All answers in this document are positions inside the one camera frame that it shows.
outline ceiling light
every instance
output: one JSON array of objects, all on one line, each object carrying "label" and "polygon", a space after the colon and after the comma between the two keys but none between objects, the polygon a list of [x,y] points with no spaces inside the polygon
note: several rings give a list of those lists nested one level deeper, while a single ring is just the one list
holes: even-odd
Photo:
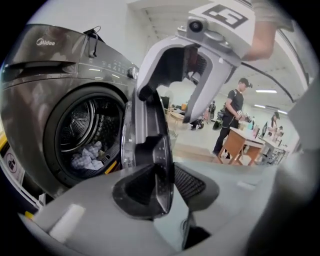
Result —
[{"label": "ceiling light", "polygon": [[257,93],[276,94],[276,90],[255,90]]},{"label": "ceiling light", "polygon": [[254,105],[255,107],[258,107],[258,108],[262,108],[262,109],[265,109],[266,107],[265,106],[261,106],[261,105]]},{"label": "ceiling light", "polygon": [[278,110],[278,112],[282,113],[282,114],[285,114],[285,115],[288,114],[287,112],[284,112],[284,111],[281,111],[281,110]]}]

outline front-loading washing machine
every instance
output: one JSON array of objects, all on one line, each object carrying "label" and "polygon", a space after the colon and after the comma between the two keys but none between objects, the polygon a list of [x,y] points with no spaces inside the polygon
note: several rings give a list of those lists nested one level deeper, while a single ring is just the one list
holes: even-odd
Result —
[{"label": "front-loading washing machine", "polygon": [[[123,115],[137,74],[94,29],[29,24],[20,34],[1,68],[1,119],[19,162],[50,196],[121,163]],[[99,167],[72,164],[96,144]]]}]

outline cap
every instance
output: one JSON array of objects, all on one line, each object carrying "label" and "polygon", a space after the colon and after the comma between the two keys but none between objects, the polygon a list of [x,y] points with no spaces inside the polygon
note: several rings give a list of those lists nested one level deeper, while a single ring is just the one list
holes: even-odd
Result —
[{"label": "cap", "polygon": [[244,77],[243,77],[243,78],[240,78],[238,84],[240,84],[240,83],[245,84],[245,87],[251,87],[251,88],[253,87],[252,84],[249,83],[248,79],[246,79],[246,78],[244,78]]},{"label": "cap", "polygon": [[279,116],[278,112],[274,112],[274,115],[276,116],[277,119],[280,119],[280,116]]}]

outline white cloth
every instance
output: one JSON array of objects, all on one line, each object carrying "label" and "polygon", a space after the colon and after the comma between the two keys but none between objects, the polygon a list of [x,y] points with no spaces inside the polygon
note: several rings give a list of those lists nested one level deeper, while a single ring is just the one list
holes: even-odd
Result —
[{"label": "white cloth", "polygon": [[101,147],[102,143],[100,141],[97,141],[95,144],[86,145],[81,153],[73,155],[71,166],[76,170],[99,170],[104,166],[101,161],[96,160],[99,156]]}]

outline wooden table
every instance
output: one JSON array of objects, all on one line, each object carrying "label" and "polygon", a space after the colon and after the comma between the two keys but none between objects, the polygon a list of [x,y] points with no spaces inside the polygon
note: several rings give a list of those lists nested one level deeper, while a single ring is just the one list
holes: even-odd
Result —
[{"label": "wooden table", "polygon": [[179,113],[170,112],[170,116],[175,120],[174,131],[176,131],[177,123],[181,121],[183,122],[185,116]]},{"label": "wooden table", "polygon": [[[228,165],[232,165],[234,162],[239,165],[243,165],[240,162],[240,157],[246,155],[251,158],[251,161],[248,164],[249,166],[251,166],[259,156],[264,144],[265,142],[261,139],[254,138],[252,135],[247,134],[242,130],[231,127],[228,138],[226,139],[221,151],[218,154],[218,160],[223,164],[221,155],[224,150],[226,150],[232,156],[230,161],[227,163]],[[249,146],[249,149],[246,153],[244,153],[243,149],[246,145]]]}]

